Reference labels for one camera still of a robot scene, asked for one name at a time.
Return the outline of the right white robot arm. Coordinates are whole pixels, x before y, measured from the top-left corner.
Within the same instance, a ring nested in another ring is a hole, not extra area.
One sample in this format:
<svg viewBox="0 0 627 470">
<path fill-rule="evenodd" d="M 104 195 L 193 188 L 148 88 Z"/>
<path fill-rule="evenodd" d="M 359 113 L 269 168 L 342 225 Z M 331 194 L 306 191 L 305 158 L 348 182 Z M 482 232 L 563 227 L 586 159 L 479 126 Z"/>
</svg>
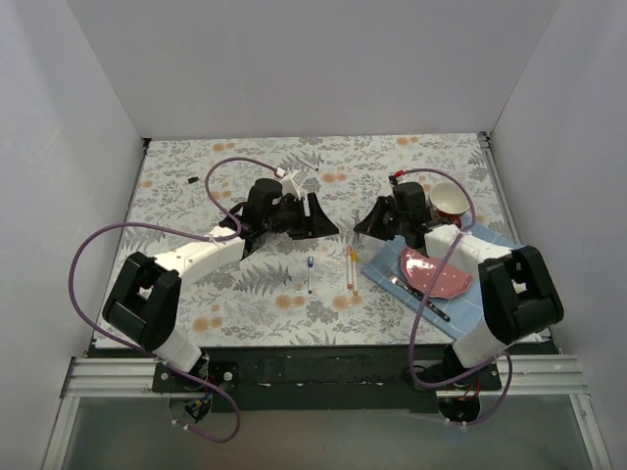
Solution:
<svg viewBox="0 0 627 470">
<path fill-rule="evenodd" d="M 420 308 L 435 311 L 434 300 L 454 299 L 478 286 L 482 316 L 445 348 L 437 369 L 440 380 L 460 390 L 476 381 L 489 360 L 564 316 L 541 253 L 472 235 L 461 223 L 471 211 L 468 195 L 455 182 L 426 191 L 417 182 L 394 180 L 391 195 L 378 197 L 354 228 L 359 235 L 404 242 L 395 280 Z"/>
</svg>

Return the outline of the yellow marker pen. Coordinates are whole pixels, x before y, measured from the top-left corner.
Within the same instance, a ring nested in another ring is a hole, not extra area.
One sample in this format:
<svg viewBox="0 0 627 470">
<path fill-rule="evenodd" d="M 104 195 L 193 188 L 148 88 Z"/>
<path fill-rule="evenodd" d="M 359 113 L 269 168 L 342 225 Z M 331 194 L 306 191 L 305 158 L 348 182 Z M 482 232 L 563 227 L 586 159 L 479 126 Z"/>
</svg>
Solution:
<svg viewBox="0 0 627 470">
<path fill-rule="evenodd" d="M 351 267 L 351 280 L 352 280 L 352 291 L 354 295 L 359 293 L 358 287 L 358 256 L 357 253 L 352 250 L 350 255 L 350 267 Z"/>
</svg>

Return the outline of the blue marker pen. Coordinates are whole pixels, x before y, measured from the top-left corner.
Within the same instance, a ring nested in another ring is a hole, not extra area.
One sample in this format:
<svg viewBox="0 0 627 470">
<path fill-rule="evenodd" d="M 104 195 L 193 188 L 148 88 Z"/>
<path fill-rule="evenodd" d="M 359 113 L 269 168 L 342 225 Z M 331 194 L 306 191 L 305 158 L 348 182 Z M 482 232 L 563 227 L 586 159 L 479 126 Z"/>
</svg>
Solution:
<svg viewBox="0 0 627 470">
<path fill-rule="evenodd" d="M 308 293 L 312 294 L 314 290 L 314 267 L 313 265 L 308 266 Z"/>
</svg>

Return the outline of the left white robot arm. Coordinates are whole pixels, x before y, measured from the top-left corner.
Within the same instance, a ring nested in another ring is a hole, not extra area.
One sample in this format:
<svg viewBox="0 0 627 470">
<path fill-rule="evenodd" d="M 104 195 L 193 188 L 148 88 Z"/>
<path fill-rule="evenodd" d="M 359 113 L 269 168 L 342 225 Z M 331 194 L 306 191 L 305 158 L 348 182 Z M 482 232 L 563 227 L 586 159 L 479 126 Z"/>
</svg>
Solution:
<svg viewBox="0 0 627 470">
<path fill-rule="evenodd" d="M 209 242 L 193 242 L 148 257 L 129 256 L 107 298 L 104 320 L 149 353 L 175 367 L 174 379 L 189 392 L 209 378 L 201 350 L 176 326 L 180 294 L 225 265 L 247 258 L 270 234 L 293 240 L 334 236 L 338 227 L 323 212 L 317 196 L 303 195 L 297 184 L 258 179 L 247 200 L 210 233 Z"/>
</svg>

